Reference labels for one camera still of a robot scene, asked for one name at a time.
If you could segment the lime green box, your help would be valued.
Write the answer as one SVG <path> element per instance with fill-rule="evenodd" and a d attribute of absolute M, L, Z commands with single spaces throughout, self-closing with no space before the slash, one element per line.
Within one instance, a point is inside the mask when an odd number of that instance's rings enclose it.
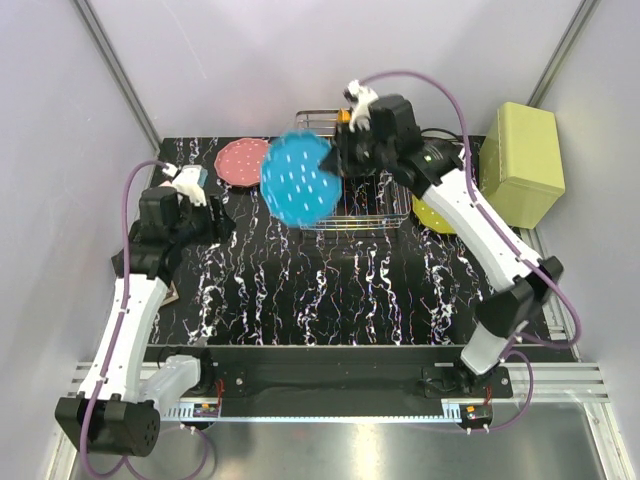
<path fill-rule="evenodd" d="M 501 105 L 480 149 L 479 187 L 509 226 L 534 229 L 565 193 L 555 115 Z"/>

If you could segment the pink dice cube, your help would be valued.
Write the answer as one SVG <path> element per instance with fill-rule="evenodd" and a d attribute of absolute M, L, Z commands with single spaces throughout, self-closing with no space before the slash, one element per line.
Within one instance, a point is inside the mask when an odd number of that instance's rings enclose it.
<path fill-rule="evenodd" d="M 200 168 L 199 171 L 199 178 L 198 178 L 198 185 L 203 188 L 206 184 L 206 180 L 207 180 L 207 176 L 208 176 L 208 170 L 204 167 Z"/>

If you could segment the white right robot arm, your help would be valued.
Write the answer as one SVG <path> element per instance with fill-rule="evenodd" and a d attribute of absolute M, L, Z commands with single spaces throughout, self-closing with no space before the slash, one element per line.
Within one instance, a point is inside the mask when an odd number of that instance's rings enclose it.
<path fill-rule="evenodd" d="M 460 393 L 476 396 L 488 387 L 489 372 L 516 334 L 541 313 L 563 266 L 525 244 L 481 195 L 467 176 L 469 148 L 423 137 L 403 96 L 364 88 L 345 98 L 349 106 L 338 113 L 321 169 L 345 178 L 389 172 L 445 219 L 494 290 L 474 309 L 477 325 L 453 374 Z"/>

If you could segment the orange polka dot plate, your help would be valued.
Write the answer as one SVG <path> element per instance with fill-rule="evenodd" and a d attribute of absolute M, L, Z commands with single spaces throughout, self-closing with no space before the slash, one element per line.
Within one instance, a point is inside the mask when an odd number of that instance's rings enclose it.
<path fill-rule="evenodd" d="M 339 109 L 336 116 L 337 123 L 349 123 L 351 119 L 351 113 L 348 109 Z"/>

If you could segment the blue polka dot plate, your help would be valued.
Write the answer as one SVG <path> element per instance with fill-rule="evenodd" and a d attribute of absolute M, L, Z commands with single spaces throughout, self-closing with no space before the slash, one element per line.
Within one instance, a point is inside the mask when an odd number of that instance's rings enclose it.
<path fill-rule="evenodd" d="M 270 214 L 291 228 L 310 228 L 333 215 L 342 180 L 320 169 L 329 141 L 308 130 L 274 140 L 261 165 L 260 191 Z"/>

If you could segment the aluminium frame rail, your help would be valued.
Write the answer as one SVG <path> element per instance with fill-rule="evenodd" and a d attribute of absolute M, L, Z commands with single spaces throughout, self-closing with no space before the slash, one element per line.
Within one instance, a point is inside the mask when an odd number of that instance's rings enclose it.
<path fill-rule="evenodd" d="M 157 133 L 150 116 L 143 106 L 129 75 L 126 73 L 107 31 L 102 25 L 102 22 L 92 5 L 92 2 L 88 0 L 71 0 L 71 4 L 76 9 L 82 23 L 87 29 L 96 49 L 99 52 L 99 55 L 103 60 L 103 63 L 133 115 L 134 120 L 138 124 L 154 153 L 158 154 L 162 143 L 161 137 Z"/>

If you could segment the pink polka dot plate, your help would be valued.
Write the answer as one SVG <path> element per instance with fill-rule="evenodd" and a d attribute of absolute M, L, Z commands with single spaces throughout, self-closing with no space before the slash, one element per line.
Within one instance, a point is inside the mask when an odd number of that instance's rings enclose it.
<path fill-rule="evenodd" d="M 232 187 L 249 188 L 260 183 L 261 165 L 269 150 L 266 140 L 241 138 L 230 142 L 217 154 L 217 176 Z"/>

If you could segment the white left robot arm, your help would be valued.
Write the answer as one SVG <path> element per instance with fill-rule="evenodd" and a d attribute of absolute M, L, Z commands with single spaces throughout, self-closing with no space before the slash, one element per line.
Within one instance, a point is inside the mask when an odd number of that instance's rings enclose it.
<path fill-rule="evenodd" d="M 77 393 L 59 399 L 55 419 L 83 453 L 146 457 L 162 415 L 190 392 L 215 386 L 211 357 L 172 354 L 147 381 L 141 379 L 151 327 L 189 246 L 229 240 L 236 224 L 217 196 L 194 204 L 168 185 L 145 190 L 139 217 L 112 259 L 112 310 L 98 351 Z"/>

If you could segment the dark cover book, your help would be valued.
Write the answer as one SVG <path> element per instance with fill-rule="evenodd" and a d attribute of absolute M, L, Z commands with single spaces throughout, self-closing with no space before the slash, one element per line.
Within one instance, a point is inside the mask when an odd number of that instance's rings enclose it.
<path fill-rule="evenodd" d="M 111 257 L 111 264 L 113 267 L 113 271 L 118 278 L 123 276 L 124 272 L 124 260 L 123 260 L 123 251 L 118 252 L 116 255 Z M 164 307 L 171 303 L 174 303 L 179 300 L 179 293 L 174 281 L 171 281 L 169 284 L 166 295 L 161 302 L 161 306 Z"/>

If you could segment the lime green polka dot plate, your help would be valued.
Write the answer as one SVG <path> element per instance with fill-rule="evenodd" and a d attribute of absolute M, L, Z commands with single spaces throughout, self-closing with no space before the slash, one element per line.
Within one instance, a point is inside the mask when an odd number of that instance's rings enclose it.
<path fill-rule="evenodd" d="M 455 234 L 455 230 L 440 214 L 415 196 L 412 197 L 412 211 L 419 222 L 429 230 L 439 234 Z"/>

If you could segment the black and white headphones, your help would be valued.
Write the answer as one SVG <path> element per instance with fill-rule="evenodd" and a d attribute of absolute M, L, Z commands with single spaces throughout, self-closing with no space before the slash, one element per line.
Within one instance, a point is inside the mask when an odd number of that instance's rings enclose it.
<path fill-rule="evenodd" d="M 465 156 L 462 137 L 449 130 L 438 127 L 425 128 L 421 130 L 421 136 L 429 145 L 433 145 L 442 153 L 455 155 L 460 159 Z"/>

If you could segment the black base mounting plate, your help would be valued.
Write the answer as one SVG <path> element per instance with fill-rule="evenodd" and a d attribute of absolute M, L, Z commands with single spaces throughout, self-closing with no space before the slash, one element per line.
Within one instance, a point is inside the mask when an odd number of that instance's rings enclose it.
<path fill-rule="evenodd" d="M 389 391 L 420 398 L 510 399 L 504 367 L 478 380 L 462 373 L 456 346 L 206 346 L 150 345 L 144 360 L 173 355 L 205 361 L 205 377 L 220 379 L 225 399 L 275 393 Z"/>

